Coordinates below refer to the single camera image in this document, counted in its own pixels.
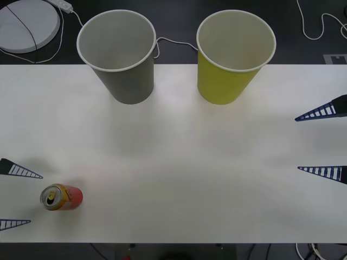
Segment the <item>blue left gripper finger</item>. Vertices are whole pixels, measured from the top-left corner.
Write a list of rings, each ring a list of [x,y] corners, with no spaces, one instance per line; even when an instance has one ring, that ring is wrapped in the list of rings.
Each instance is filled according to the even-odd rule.
[[[34,179],[43,178],[43,176],[5,158],[1,159],[1,175],[18,176]]]
[[[30,220],[22,219],[0,219],[0,231],[16,228],[25,224],[31,223]]]

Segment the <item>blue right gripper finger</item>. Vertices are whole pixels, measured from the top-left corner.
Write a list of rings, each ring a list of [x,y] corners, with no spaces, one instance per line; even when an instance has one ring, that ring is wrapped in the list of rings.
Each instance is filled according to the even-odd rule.
[[[346,184],[346,166],[298,166],[299,170]]]
[[[337,97],[322,106],[298,116],[295,118],[295,121],[309,121],[336,117],[346,117],[346,95]]]

